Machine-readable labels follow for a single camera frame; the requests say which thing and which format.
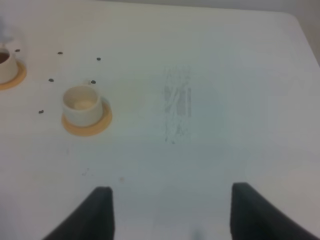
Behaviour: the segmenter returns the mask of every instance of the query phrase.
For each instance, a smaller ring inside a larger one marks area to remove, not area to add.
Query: cup
[[[77,127],[88,127],[97,123],[103,116],[100,94],[89,85],[69,88],[62,99],[63,114],[66,120]]]
[[[0,43],[0,84],[10,82],[17,74],[18,65],[15,55]]]

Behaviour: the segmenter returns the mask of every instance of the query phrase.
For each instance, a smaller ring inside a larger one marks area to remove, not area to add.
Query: table surface
[[[234,182],[320,237],[320,68],[295,17],[81,0],[0,9],[28,71],[0,93],[1,239],[41,239],[111,186],[116,240],[230,240]],[[76,137],[62,94],[89,80],[113,121]]]

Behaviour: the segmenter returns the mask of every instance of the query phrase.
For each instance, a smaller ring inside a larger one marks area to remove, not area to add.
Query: cork coaster
[[[18,66],[18,74],[12,79],[11,81],[8,81],[6,83],[0,84],[0,90],[6,90],[13,88],[20,84],[26,77],[27,75],[27,69],[25,65],[23,65],[22,62],[16,61],[16,64]]]
[[[101,133],[110,125],[112,121],[111,109],[105,102],[102,102],[102,106],[103,106],[103,114],[100,121],[98,121],[97,123],[91,126],[80,127],[80,126],[72,125],[67,121],[66,117],[62,115],[61,121],[64,129],[72,135],[81,136],[81,137],[88,137],[88,136],[93,136]]]

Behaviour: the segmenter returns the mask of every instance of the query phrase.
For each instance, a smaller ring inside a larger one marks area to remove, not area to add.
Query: white cup
[[[97,123],[103,115],[100,94],[89,85],[69,88],[62,99],[66,120],[77,127],[88,127]]]
[[[18,74],[15,55],[3,43],[0,43],[0,84],[5,84],[14,79]]]

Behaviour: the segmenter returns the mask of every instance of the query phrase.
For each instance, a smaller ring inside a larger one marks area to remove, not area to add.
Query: cup rim
[[[95,94],[96,94],[96,96],[97,96],[97,99],[96,99],[96,102],[94,103],[94,105],[92,105],[91,107],[86,108],[86,109],[74,109],[74,108],[69,107],[67,104],[65,104],[64,98],[65,98],[66,93],[67,93],[69,90],[74,89],[74,88],[78,88],[78,87],[86,87],[86,88],[92,89],[92,90],[95,92]],[[101,101],[101,96],[100,96],[99,92],[98,92],[95,88],[93,88],[92,86],[86,85],[86,84],[81,84],[81,85],[76,85],[76,86],[69,87],[69,88],[63,93],[63,95],[62,95],[62,104],[63,104],[63,107],[66,108],[66,109],[68,109],[68,111],[72,111],[72,112],[75,112],[75,113],[88,112],[88,111],[96,108],[96,107],[98,106],[98,104],[99,104],[100,101]]]
[[[5,64],[6,62],[8,62],[8,61],[10,60],[10,58],[12,57],[12,54],[11,54],[11,52],[9,51],[8,48],[3,47],[3,46],[0,45],[0,51],[1,51],[1,50],[6,50],[6,53],[9,55],[9,57],[8,57],[7,60],[5,60],[4,62],[1,62],[1,63],[0,63],[0,66],[1,66],[2,64]]]

